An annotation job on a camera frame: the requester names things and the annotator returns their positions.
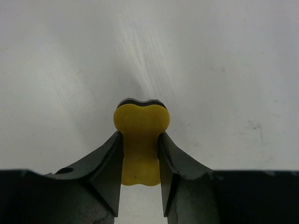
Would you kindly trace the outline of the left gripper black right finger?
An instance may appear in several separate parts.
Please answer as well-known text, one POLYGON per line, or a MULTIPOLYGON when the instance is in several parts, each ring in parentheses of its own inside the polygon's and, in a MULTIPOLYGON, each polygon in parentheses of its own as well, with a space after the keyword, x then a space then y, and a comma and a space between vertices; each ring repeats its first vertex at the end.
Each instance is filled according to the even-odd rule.
POLYGON ((167 217, 180 180, 194 181, 213 170, 180 149, 167 133, 158 137, 158 157, 163 214, 167 217))

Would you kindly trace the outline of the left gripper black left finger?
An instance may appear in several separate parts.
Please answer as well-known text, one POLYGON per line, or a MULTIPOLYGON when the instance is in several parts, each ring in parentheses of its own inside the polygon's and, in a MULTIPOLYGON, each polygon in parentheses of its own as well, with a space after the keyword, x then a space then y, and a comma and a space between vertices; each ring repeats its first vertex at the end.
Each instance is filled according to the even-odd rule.
POLYGON ((45 176, 57 180, 79 181, 117 217, 122 164, 123 139, 122 134, 117 131, 90 154, 54 174, 45 176))

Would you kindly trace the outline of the yellow black whiteboard eraser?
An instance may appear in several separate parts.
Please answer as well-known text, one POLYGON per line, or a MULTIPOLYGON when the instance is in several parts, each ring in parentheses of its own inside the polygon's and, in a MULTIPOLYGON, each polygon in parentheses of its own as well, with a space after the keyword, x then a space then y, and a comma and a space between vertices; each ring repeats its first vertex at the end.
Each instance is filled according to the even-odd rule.
POLYGON ((170 114, 159 100, 127 98, 118 104, 114 126, 123 137, 122 185, 160 183, 158 137, 169 123, 170 114))

